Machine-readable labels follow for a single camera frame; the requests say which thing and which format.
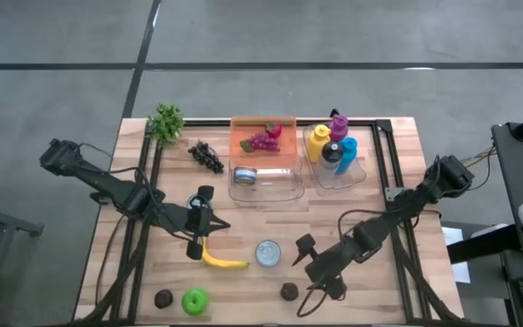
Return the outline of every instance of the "apple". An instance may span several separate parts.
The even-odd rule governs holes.
[[[191,316],[201,315],[209,304],[209,294],[202,288],[192,288],[183,295],[183,310]]]

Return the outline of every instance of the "gray floor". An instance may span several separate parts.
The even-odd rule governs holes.
[[[150,0],[0,0],[0,63],[134,62]],[[523,62],[523,0],[164,0],[149,62]],[[39,168],[53,138],[111,151],[129,71],[0,71],[0,211],[46,224],[19,235],[0,284],[0,323],[71,318],[98,207],[90,188]],[[158,102],[189,117],[414,116],[428,163],[489,146],[493,124],[523,119],[523,70],[144,72],[133,117]],[[90,152],[106,167],[101,155]],[[511,222],[499,167],[444,219]],[[485,168],[479,167],[478,176]],[[501,302],[463,299],[466,316],[505,322]]]

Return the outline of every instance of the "banana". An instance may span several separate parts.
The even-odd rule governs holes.
[[[220,260],[213,258],[207,252],[207,237],[203,237],[203,261],[213,267],[224,268],[224,269],[241,269],[246,268],[250,263],[245,261],[230,261],[230,260]]]

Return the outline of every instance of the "wooden tabletop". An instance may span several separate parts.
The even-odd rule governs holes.
[[[415,120],[411,117],[390,118],[400,159],[400,168],[406,187],[420,183],[426,164],[417,134]],[[114,151],[112,169],[138,164],[143,141],[144,119],[124,119]],[[196,193],[200,185],[215,187],[212,205],[215,214],[230,223],[227,230],[215,232],[208,241],[210,253],[228,260],[247,260],[251,264],[244,270],[224,270],[192,261],[185,255],[186,242],[172,238],[160,228],[152,228],[143,272],[143,285],[139,299],[137,323],[392,323],[404,322],[400,302],[399,284],[395,263],[388,238],[382,249],[364,264],[351,263],[343,271],[348,286],[343,302],[327,299],[320,309],[306,318],[297,318],[296,311],[305,295],[310,280],[303,268],[310,262],[304,259],[298,265],[291,264],[297,257],[295,241],[305,233],[316,240],[316,250],[324,251],[336,242],[336,220],[352,208],[383,210],[380,175],[370,128],[351,127],[350,136],[359,142],[359,161],[367,178],[350,191],[336,196],[320,196],[314,189],[314,181],[307,162],[304,163],[303,180],[305,194],[296,203],[287,206],[265,208],[242,207],[228,194],[228,173],[213,174],[199,166],[187,153],[198,139],[212,146],[220,160],[228,165],[228,127],[185,127],[175,146],[166,148],[161,160],[158,188],[166,193],[165,201],[185,205],[188,197]],[[302,141],[299,154],[303,157]],[[383,140],[387,171],[393,181],[388,148]],[[149,158],[147,172],[150,173]],[[133,179],[131,173],[118,175]],[[96,226],[92,250],[86,267],[82,291],[76,309],[76,318],[84,317],[94,307],[94,289],[100,265],[110,234],[120,218],[112,206],[104,206]],[[350,215],[343,224],[346,229],[368,214]],[[125,223],[121,223],[104,270],[101,289],[103,293],[113,282],[120,260]],[[457,315],[462,316],[461,304],[439,219],[434,213],[424,213],[415,229],[423,272],[441,300]],[[277,242],[282,251],[280,263],[272,268],[256,263],[255,246],[266,239]],[[294,282],[301,296],[297,301],[285,302],[279,295],[281,285]],[[123,310],[128,308],[130,287],[125,288]],[[183,294],[192,287],[202,287],[210,294],[207,312],[200,317],[190,317],[181,306]],[[162,289],[173,292],[171,307],[159,310],[153,305],[154,295]],[[418,312],[417,295],[410,279],[410,293]],[[320,295],[312,295],[309,308]]]

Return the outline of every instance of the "purple bottle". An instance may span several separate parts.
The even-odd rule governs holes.
[[[328,128],[331,129],[331,141],[342,141],[349,133],[349,119],[346,116],[335,114],[328,123]]]

